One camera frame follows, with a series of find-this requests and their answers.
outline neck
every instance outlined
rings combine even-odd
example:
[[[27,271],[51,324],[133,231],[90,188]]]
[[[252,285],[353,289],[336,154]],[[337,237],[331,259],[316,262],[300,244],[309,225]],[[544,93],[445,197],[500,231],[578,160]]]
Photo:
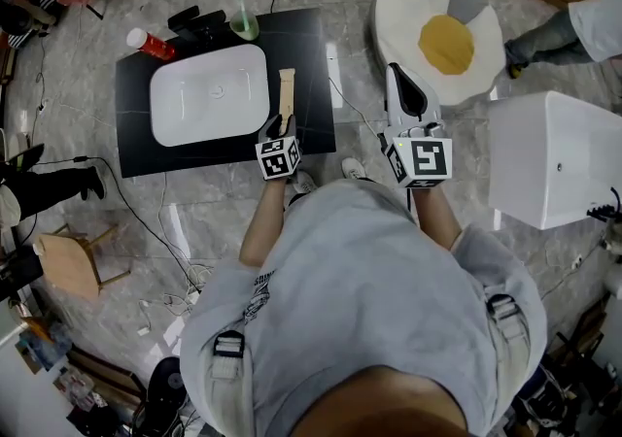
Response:
[[[330,435],[351,421],[407,408],[467,429],[462,410],[440,385],[391,368],[374,367],[357,373],[324,394],[298,421],[293,437]]]

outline white shoe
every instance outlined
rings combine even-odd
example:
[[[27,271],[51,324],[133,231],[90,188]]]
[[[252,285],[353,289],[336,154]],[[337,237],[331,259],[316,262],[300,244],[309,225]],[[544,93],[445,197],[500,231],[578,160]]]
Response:
[[[301,169],[296,171],[292,185],[296,193],[311,193],[313,190],[318,189],[311,175]]]
[[[365,168],[363,168],[361,162],[354,157],[346,157],[341,161],[341,171],[343,172],[343,176],[350,180],[367,178]]]

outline white cube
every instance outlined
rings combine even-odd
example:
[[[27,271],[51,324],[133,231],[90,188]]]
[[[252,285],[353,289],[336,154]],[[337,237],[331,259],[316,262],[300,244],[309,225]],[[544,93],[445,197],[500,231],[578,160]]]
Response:
[[[300,151],[295,137],[284,137],[256,144],[255,151],[265,180],[292,175],[300,162]]]
[[[396,137],[391,140],[384,154],[399,186],[429,188],[451,178],[451,139]]]

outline gray pants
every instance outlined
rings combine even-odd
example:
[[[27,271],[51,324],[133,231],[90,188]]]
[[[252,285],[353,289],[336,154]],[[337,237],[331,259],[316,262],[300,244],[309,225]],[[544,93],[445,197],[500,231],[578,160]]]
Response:
[[[542,26],[505,44],[510,64],[527,66],[530,62],[549,62],[558,66],[593,62],[572,27],[568,9],[547,20]]]

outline black pants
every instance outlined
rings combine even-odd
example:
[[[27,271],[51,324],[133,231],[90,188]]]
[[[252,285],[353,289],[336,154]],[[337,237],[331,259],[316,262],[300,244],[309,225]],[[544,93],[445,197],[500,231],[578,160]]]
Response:
[[[359,178],[359,180],[365,180],[366,182],[373,182],[375,183],[375,181],[369,179],[369,178]],[[305,195],[309,195],[308,193],[297,193],[294,197],[292,197],[292,200],[290,201],[290,205],[288,207],[290,207],[296,200],[304,197]]]
[[[88,189],[94,176],[95,168],[61,169],[45,174],[26,172],[11,177],[5,185],[19,203],[21,219],[26,219]]]

